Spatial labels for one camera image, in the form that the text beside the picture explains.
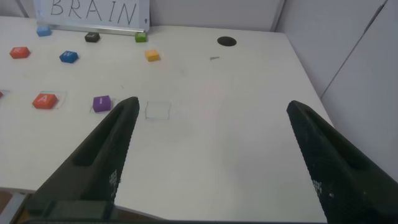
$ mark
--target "letter on block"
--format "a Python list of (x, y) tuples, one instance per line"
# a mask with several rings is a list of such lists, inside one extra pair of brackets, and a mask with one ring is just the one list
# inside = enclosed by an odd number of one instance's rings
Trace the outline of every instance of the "letter on block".
[(95, 112), (111, 110), (111, 98), (109, 96), (94, 97), (93, 109)]
[(100, 34), (97, 32), (89, 32), (85, 36), (86, 42), (97, 43), (100, 39)]
[(147, 34), (145, 32), (136, 33), (136, 42), (137, 43), (147, 42)]
[(13, 59), (27, 58), (29, 54), (30, 51), (27, 47), (14, 47), (10, 52)]
[(145, 57), (147, 58), (148, 62), (160, 60), (160, 56), (157, 50), (146, 50)]
[(70, 52), (70, 51), (66, 51), (60, 56), (61, 62), (66, 62), (66, 63), (73, 63), (78, 58), (79, 56), (77, 55), (76, 52)]
[(37, 109), (51, 109), (57, 102), (57, 97), (54, 94), (39, 94), (33, 101), (33, 106)]
[(45, 37), (51, 35), (51, 30), (49, 26), (38, 26), (36, 33), (39, 37)]

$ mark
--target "blue block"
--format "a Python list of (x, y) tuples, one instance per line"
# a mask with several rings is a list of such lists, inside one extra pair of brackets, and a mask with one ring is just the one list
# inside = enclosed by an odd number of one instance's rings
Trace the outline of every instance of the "blue block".
[(60, 56), (61, 62), (66, 62), (66, 63), (73, 63), (78, 58), (79, 56), (77, 55), (76, 52), (70, 52), (70, 51), (66, 51)]
[(37, 35), (39, 37), (45, 37), (51, 35), (51, 30), (49, 26), (39, 26), (36, 30)]

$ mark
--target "clear plastic square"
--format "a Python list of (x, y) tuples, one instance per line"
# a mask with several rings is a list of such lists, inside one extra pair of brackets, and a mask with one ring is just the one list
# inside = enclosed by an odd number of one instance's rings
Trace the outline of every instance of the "clear plastic square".
[(148, 101), (145, 109), (145, 119), (170, 119), (169, 101)]

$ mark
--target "black circle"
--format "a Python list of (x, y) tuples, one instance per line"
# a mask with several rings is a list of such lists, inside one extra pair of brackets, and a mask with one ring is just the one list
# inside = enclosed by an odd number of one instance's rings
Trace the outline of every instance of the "black circle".
[(225, 47), (232, 47), (236, 45), (236, 40), (232, 37), (220, 37), (217, 42)]

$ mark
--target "black block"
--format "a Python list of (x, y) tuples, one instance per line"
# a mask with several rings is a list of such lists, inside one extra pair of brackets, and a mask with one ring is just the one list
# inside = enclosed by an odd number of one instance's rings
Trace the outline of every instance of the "black block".
[(85, 39), (86, 39), (86, 42), (97, 43), (97, 41), (99, 41), (99, 39), (100, 39), (100, 34), (96, 33), (96, 32), (89, 32), (85, 36)]

